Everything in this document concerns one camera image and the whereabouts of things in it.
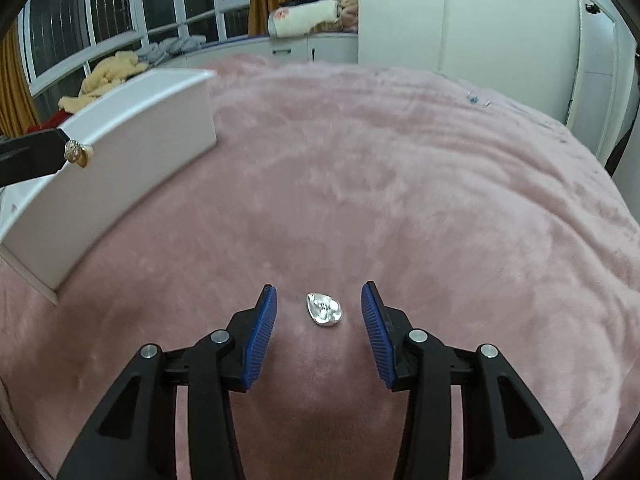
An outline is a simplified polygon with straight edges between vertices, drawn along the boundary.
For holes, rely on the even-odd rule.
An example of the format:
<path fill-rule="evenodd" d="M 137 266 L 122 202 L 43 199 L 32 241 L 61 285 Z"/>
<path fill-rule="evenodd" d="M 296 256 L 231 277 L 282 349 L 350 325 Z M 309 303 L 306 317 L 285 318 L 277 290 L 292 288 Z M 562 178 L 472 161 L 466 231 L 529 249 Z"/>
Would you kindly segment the rolled cream floral blanket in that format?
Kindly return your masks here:
<path fill-rule="evenodd" d="M 284 39 L 323 32 L 340 24 L 341 13 L 341 3 L 338 0 L 281 6 L 269 14 L 268 35 Z"/>

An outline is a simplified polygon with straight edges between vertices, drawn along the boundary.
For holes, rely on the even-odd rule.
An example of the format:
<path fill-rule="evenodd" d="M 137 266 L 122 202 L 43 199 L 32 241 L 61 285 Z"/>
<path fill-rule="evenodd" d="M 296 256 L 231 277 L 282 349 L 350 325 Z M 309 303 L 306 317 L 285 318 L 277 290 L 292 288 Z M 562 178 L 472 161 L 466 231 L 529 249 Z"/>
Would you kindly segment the grey clothing pile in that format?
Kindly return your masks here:
<path fill-rule="evenodd" d="M 176 56 L 200 50 L 205 43 L 206 37 L 202 35 L 170 37 L 141 47 L 136 51 L 136 55 L 140 62 L 154 67 Z"/>

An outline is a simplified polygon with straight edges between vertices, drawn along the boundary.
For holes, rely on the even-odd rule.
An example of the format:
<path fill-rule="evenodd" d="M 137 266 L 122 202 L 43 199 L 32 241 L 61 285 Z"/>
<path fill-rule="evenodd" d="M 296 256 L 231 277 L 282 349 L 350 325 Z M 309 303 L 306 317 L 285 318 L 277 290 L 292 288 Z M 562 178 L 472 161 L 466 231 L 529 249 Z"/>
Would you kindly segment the left mustard curtain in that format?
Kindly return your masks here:
<path fill-rule="evenodd" d="M 0 77 L 1 133 L 12 139 L 39 124 L 22 66 L 17 21 L 1 40 Z"/>

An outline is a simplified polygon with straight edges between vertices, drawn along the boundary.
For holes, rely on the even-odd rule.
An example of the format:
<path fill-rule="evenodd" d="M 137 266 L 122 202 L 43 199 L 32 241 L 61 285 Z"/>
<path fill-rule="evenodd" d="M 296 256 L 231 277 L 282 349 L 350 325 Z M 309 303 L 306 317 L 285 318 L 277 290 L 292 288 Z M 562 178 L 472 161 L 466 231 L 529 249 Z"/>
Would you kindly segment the white window bench cabinets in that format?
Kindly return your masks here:
<path fill-rule="evenodd" d="M 200 50 L 179 54 L 160 64 L 163 68 L 203 68 L 228 56 L 247 54 L 270 58 L 277 63 L 358 63 L 358 35 L 327 32 L 307 37 L 277 39 L 268 36 L 240 38 L 206 44 Z"/>

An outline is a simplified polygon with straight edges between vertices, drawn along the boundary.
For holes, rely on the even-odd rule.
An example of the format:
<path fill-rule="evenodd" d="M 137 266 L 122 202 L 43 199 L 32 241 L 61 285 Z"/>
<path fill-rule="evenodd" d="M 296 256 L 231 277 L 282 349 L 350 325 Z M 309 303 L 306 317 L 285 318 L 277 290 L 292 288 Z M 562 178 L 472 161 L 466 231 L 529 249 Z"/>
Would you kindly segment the silver baroque earring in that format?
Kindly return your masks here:
<path fill-rule="evenodd" d="M 309 316 L 318 326 L 331 327 L 342 320 L 341 304 L 329 295 L 310 292 L 306 296 L 306 306 Z"/>

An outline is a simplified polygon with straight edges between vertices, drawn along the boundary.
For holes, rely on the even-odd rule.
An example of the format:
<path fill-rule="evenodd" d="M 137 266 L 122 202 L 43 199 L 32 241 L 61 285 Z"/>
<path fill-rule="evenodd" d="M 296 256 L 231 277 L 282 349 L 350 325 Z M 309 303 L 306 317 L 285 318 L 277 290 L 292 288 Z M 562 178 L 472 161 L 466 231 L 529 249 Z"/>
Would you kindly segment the pink clothing pile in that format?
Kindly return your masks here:
<path fill-rule="evenodd" d="M 340 23 L 343 32 L 358 32 L 359 6 L 358 0 L 340 0 Z"/>

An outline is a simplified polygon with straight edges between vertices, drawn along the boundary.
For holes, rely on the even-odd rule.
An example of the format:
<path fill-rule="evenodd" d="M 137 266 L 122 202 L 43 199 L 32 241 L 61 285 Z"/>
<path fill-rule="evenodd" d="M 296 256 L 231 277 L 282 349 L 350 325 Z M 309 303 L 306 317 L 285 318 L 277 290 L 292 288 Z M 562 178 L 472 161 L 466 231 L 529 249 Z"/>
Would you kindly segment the yellow plush blanket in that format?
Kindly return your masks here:
<path fill-rule="evenodd" d="M 149 69 L 134 51 L 118 51 L 101 60 L 82 81 L 78 96 L 62 96 L 58 108 L 68 114 L 76 114 L 104 94 L 120 86 L 128 79 Z"/>

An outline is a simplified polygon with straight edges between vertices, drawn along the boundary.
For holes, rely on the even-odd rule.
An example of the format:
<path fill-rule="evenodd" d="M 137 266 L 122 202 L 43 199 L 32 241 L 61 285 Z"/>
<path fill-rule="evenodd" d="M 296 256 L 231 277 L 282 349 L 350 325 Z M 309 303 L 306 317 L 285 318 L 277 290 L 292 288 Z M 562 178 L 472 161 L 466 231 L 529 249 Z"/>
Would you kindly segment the pink plush bed blanket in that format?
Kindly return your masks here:
<path fill-rule="evenodd" d="M 360 312 L 390 306 L 450 346 L 497 346 L 586 478 L 639 411 L 639 226 L 559 122 L 412 70 L 228 58 L 216 148 L 93 248 L 56 304 L 1 271 L 1 377 L 57 472 L 141 346 L 194 344 L 251 307 L 278 317 L 232 399 L 251 479 L 388 479 L 406 396 L 378 378 Z M 306 296 L 342 306 L 318 326 Z"/>

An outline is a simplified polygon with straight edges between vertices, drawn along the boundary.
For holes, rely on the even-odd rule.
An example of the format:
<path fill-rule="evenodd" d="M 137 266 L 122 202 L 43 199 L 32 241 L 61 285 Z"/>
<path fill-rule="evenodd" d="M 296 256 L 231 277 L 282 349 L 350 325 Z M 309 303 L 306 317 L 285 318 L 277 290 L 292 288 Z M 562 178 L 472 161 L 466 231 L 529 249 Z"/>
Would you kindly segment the red cloth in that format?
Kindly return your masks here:
<path fill-rule="evenodd" d="M 66 110 L 58 110 L 42 124 L 29 126 L 26 129 L 26 134 L 58 128 L 58 126 L 62 125 L 62 123 L 66 122 L 70 117 L 72 117 L 72 114 L 67 113 Z"/>

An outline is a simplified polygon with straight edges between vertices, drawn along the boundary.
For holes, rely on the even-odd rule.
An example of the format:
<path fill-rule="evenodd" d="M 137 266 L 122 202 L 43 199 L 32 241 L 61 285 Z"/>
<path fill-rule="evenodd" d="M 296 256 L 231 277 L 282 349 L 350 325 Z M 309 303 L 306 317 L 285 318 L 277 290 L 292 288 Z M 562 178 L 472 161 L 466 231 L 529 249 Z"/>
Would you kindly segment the white wardrobe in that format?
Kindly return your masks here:
<path fill-rule="evenodd" d="M 577 0 L 359 0 L 360 64 L 431 70 L 563 120 Z"/>

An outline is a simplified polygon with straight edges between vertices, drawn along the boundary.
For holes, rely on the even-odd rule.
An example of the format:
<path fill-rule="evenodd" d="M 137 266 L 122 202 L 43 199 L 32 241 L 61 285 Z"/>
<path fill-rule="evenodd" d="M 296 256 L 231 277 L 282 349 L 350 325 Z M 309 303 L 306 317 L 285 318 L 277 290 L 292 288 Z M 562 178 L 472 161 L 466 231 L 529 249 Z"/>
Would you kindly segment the window with white frames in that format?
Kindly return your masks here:
<path fill-rule="evenodd" d="M 250 0 L 27 0 L 18 44 L 29 92 L 39 96 L 77 80 L 120 49 L 167 38 L 242 38 L 249 7 Z"/>

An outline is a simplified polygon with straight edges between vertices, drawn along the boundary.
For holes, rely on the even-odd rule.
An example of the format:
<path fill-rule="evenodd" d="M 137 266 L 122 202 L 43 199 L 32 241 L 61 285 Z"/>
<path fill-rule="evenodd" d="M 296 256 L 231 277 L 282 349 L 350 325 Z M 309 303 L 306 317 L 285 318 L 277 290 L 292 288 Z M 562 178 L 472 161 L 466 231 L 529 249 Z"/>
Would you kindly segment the white storage box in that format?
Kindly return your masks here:
<path fill-rule="evenodd" d="M 126 212 L 217 143 L 211 70 L 160 68 L 134 77 L 62 123 L 91 145 L 86 168 L 1 188 L 1 257 L 47 300 Z"/>

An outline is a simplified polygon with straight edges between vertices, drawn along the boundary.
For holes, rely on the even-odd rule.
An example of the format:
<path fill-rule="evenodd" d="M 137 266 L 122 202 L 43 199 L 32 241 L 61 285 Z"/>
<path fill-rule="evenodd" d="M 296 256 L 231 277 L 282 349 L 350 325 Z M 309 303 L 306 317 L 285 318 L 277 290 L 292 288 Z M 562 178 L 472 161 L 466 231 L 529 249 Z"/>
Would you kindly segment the white door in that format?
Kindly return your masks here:
<path fill-rule="evenodd" d="M 606 162 L 624 130 L 636 42 L 608 0 L 577 2 L 577 66 L 565 125 L 599 162 Z"/>

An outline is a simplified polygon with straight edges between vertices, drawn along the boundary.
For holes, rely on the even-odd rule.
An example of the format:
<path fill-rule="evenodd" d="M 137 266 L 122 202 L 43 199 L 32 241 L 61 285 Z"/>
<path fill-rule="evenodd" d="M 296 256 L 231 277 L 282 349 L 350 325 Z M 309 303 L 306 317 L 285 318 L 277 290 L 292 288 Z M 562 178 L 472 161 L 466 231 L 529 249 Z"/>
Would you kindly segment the small gold pearl earring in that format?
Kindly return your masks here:
<path fill-rule="evenodd" d="M 80 168 L 86 168 L 94 155 L 91 145 L 81 144 L 76 140 L 68 140 L 64 146 L 64 158 L 66 162 Z"/>

